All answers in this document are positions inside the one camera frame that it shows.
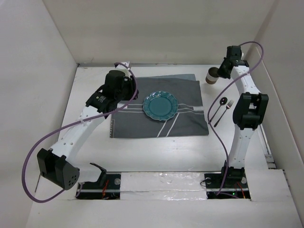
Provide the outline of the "white brown paper cup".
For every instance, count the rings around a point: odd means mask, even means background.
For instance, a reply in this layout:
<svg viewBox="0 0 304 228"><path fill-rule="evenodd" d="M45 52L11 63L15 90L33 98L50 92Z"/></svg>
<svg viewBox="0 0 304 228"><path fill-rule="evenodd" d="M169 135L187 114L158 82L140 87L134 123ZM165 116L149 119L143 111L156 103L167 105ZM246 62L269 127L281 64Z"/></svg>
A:
<svg viewBox="0 0 304 228"><path fill-rule="evenodd" d="M206 75L205 81L210 84L213 85L217 82L217 80L219 79L218 76L218 68L217 67L211 67Z"/></svg>

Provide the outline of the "grey striped cloth placemat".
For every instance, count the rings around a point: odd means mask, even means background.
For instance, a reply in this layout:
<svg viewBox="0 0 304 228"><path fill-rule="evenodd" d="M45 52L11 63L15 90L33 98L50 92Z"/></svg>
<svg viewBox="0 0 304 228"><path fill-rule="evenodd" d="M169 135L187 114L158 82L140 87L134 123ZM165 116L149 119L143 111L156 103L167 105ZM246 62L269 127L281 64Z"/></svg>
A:
<svg viewBox="0 0 304 228"><path fill-rule="evenodd" d="M137 79L137 86L137 99L111 117L111 138L140 139L209 134L200 82L194 74L140 77ZM177 111L162 119L149 117L143 110L143 103L154 92L168 92L173 95L178 102Z"/></svg>

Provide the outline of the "teal ceramic plate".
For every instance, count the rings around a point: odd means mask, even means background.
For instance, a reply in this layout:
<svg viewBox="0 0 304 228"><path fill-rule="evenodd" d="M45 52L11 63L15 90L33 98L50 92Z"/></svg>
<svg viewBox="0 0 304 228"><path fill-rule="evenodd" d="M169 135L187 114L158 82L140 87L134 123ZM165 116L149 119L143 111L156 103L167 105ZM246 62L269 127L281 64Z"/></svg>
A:
<svg viewBox="0 0 304 228"><path fill-rule="evenodd" d="M156 91L149 94L142 104L143 112L156 121L167 121L178 112L177 98L166 91Z"/></svg>

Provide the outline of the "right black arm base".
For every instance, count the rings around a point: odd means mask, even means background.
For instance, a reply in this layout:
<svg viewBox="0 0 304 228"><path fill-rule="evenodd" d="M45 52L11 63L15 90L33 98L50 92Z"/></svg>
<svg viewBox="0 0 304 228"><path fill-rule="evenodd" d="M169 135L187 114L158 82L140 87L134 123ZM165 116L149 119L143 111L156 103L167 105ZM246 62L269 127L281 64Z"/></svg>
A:
<svg viewBox="0 0 304 228"><path fill-rule="evenodd" d="M205 173L200 185L206 189L208 200L215 199L251 199L246 175L239 180L225 179L225 183L218 191L222 184L222 175L219 172Z"/></svg>

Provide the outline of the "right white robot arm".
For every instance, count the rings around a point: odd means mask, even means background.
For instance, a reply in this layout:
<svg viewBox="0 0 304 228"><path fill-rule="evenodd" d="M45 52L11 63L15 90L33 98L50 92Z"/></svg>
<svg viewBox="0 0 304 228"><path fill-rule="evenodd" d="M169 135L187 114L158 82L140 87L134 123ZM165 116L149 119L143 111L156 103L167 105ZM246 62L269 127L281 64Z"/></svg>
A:
<svg viewBox="0 0 304 228"><path fill-rule="evenodd" d="M240 46L227 47L226 57L217 72L221 78L232 78L240 94L232 115L235 124L233 143L219 176L225 187L242 180L250 139L262 123L269 101L268 95L261 93L255 85L248 62L241 58Z"/></svg>

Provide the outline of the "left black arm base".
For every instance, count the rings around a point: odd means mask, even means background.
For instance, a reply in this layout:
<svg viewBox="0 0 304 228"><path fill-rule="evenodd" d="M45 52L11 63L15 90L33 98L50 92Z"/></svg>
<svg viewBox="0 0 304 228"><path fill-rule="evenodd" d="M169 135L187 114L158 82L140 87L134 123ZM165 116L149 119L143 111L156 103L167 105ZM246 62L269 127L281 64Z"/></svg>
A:
<svg viewBox="0 0 304 228"><path fill-rule="evenodd" d="M119 200L121 186L121 173L107 173L104 184L100 187L97 183L85 182L78 184L76 199L80 200Z"/></svg>

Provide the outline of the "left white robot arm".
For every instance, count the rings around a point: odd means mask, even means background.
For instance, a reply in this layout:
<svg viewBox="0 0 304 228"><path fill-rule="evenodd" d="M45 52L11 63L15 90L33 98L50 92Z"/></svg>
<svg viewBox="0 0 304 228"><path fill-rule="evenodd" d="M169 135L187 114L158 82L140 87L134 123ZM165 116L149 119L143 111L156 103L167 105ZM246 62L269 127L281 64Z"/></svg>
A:
<svg viewBox="0 0 304 228"><path fill-rule="evenodd" d="M100 86L86 101L79 121L48 150L37 154L41 175L64 190L78 182L90 182L101 188L106 182L106 169L95 163L76 164L75 158L94 129L114 111L121 101L137 98L135 82L127 70L117 67L108 72L104 85Z"/></svg>

